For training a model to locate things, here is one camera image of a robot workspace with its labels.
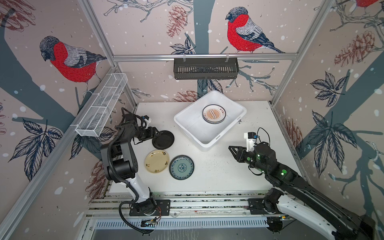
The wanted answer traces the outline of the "black plate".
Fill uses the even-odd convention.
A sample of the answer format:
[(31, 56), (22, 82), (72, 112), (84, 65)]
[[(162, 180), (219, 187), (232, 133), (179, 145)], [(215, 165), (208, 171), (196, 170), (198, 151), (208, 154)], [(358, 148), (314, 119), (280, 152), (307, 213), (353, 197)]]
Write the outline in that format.
[(152, 139), (153, 146), (158, 150), (170, 148), (175, 141), (175, 136), (170, 131), (160, 131), (160, 133)]

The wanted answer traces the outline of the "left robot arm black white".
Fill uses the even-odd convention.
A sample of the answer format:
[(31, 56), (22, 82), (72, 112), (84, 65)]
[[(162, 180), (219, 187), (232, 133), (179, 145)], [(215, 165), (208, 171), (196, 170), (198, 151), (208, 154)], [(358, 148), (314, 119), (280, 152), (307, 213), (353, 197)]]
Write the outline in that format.
[(107, 180), (125, 186), (133, 200), (128, 203), (139, 214), (152, 215), (156, 212), (157, 204), (153, 193), (138, 175), (139, 164), (132, 142), (139, 143), (151, 140), (158, 135), (154, 127), (150, 127), (148, 116), (126, 114), (119, 125), (114, 138), (101, 147), (102, 163)]

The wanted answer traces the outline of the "orange sunburst plate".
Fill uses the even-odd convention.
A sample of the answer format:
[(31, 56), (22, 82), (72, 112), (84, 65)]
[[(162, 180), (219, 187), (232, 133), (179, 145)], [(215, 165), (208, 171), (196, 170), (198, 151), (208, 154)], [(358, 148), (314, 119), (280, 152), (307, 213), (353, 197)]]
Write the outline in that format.
[(225, 109), (219, 105), (208, 105), (203, 109), (203, 119), (209, 124), (219, 124), (227, 116)]

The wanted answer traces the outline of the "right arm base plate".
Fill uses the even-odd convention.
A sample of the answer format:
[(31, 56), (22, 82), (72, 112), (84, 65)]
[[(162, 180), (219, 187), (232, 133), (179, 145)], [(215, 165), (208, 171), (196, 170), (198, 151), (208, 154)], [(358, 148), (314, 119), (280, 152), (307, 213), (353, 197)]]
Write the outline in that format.
[(277, 204), (265, 199), (248, 199), (248, 210), (251, 215), (273, 215), (281, 214)]

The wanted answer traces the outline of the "yellow plate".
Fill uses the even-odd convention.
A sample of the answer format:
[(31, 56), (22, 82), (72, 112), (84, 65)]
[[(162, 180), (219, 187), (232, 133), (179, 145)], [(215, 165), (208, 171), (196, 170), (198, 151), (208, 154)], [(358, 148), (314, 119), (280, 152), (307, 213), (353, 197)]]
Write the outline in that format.
[(151, 151), (145, 158), (145, 168), (150, 173), (160, 173), (165, 170), (170, 163), (170, 156), (164, 150)]

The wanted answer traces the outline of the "white plastic bin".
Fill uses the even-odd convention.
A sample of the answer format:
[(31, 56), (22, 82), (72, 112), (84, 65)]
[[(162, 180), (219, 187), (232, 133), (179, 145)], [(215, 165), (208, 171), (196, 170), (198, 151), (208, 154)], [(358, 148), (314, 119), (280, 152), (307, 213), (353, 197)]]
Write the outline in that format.
[(174, 121), (202, 152), (209, 151), (247, 109), (219, 91), (210, 91), (175, 115)]

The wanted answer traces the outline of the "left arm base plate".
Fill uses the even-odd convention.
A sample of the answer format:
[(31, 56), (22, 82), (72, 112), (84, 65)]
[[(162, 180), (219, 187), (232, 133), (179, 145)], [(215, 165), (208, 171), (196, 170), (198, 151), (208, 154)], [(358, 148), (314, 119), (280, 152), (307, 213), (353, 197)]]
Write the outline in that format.
[(130, 217), (168, 216), (170, 214), (170, 200), (146, 200), (135, 203), (130, 209)]

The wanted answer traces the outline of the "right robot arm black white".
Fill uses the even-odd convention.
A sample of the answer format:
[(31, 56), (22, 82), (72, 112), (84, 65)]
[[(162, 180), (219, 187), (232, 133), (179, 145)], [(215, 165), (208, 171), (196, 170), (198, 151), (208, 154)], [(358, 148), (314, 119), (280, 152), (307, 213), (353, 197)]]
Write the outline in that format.
[(320, 193), (297, 172), (278, 162), (268, 143), (255, 145), (251, 152), (238, 146), (230, 146), (229, 150), (237, 162), (259, 170), (273, 186), (262, 201), (253, 204), (249, 200), (251, 209), (289, 215), (328, 240), (375, 238), (376, 223), (371, 217), (358, 216)]

